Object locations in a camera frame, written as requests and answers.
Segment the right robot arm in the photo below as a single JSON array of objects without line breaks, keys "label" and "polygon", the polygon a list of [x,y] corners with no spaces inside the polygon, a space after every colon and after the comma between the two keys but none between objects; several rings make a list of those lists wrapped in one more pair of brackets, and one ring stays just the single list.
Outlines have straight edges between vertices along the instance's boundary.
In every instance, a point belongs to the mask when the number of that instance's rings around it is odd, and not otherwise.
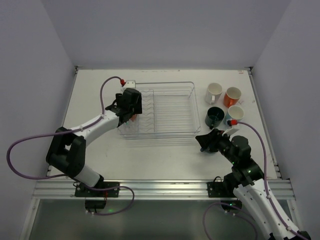
[{"label": "right robot arm", "polygon": [[233,194],[249,211],[267,240],[309,240],[306,231],[292,222],[265,181],[262,169],[251,157],[247,138],[230,137],[217,128],[195,138],[202,152],[221,153],[231,164],[231,173],[220,183],[223,192]]}]

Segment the dark blue mug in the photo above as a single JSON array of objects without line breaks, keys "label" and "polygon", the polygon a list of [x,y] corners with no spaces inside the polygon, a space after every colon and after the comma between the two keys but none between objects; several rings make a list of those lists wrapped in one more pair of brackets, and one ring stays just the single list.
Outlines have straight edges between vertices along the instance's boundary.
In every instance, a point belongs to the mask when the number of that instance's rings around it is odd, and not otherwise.
[{"label": "dark blue mug", "polygon": [[200,149],[200,151],[202,152],[202,153],[212,153],[212,151],[211,151],[211,149],[208,147],[208,148],[201,148]]}]

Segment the light blue mug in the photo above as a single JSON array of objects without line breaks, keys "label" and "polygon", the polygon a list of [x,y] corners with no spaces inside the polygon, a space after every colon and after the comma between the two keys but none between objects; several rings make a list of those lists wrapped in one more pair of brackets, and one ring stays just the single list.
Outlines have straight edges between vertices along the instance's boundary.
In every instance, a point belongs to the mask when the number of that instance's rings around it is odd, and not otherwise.
[{"label": "light blue mug", "polygon": [[228,121],[230,120],[237,120],[241,121],[245,116],[245,112],[241,106],[238,105],[232,105],[228,108],[225,118],[224,118],[224,124],[227,126]]}]

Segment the pink cup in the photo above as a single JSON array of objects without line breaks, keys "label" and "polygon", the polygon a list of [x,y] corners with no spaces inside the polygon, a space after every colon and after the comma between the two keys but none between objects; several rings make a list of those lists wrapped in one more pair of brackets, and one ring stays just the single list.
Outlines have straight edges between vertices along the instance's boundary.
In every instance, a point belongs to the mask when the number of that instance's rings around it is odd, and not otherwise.
[{"label": "pink cup", "polygon": [[130,120],[131,120],[132,122],[134,122],[134,121],[137,119],[137,117],[138,117],[138,115],[137,115],[137,114],[134,114],[134,115],[130,118]]}]

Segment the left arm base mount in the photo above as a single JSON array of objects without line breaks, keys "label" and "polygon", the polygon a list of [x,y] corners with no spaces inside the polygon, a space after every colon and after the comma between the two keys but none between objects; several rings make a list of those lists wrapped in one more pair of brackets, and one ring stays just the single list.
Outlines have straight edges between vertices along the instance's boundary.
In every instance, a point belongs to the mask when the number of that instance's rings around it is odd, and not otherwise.
[{"label": "left arm base mount", "polygon": [[74,196],[79,198],[117,198],[120,191],[120,183],[117,181],[100,181],[94,187],[88,187],[84,183],[74,186]]}]

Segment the white mug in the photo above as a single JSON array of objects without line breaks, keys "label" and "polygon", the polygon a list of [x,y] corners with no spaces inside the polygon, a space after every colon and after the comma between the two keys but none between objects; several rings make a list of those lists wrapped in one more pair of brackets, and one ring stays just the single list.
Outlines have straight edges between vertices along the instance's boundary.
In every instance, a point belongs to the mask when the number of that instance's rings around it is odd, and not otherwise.
[{"label": "white mug", "polygon": [[215,104],[219,100],[222,92],[223,88],[219,83],[210,83],[206,89],[205,102],[210,105]]}]

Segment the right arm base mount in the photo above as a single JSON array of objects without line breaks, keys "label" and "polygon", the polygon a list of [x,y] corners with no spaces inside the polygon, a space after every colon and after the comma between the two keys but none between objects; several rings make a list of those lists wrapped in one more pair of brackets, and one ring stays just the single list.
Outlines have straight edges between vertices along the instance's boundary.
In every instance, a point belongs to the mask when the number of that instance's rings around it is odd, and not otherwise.
[{"label": "right arm base mount", "polygon": [[216,176],[212,181],[206,183],[209,198],[234,198],[234,186],[229,180]]}]

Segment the dark green mug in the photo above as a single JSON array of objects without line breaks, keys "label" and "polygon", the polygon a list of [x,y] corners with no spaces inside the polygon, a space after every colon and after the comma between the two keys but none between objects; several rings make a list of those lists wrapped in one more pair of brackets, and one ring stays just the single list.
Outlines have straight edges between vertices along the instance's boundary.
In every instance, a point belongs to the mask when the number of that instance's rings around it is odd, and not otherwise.
[{"label": "dark green mug", "polygon": [[225,118],[225,112],[217,106],[210,107],[207,110],[205,116],[205,124],[209,127],[210,130],[217,128],[223,119]]}]

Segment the orange mug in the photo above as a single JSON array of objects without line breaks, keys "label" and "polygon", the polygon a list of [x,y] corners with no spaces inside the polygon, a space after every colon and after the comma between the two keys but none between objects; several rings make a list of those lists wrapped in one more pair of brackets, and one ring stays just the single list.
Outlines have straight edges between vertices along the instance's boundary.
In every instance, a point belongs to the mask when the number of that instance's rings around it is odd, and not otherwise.
[{"label": "orange mug", "polygon": [[227,108],[235,105],[242,96],[242,92],[237,87],[229,87],[223,98],[223,105]]}]

